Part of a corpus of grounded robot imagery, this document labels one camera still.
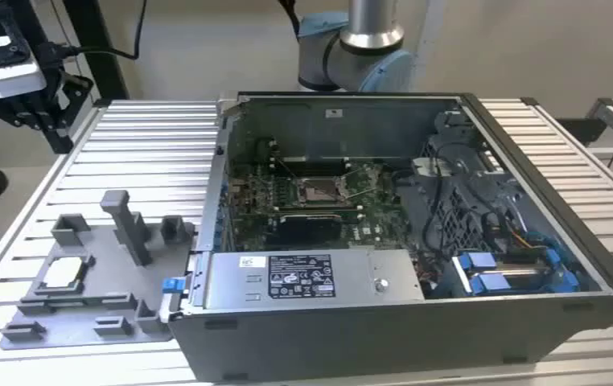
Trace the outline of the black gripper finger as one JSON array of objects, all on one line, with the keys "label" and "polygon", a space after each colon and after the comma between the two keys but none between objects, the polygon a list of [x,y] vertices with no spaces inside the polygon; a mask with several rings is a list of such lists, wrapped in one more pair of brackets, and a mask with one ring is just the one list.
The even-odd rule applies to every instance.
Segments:
[{"label": "black gripper finger", "polygon": [[68,154],[73,141],[68,131],[91,96],[93,81],[72,74],[49,77],[47,96],[41,99],[45,111],[41,113],[41,133],[55,154]]},{"label": "black gripper finger", "polygon": [[27,125],[35,130],[51,130],[52,117],[41,92],[0,98],[0,119],[17,127]]}]

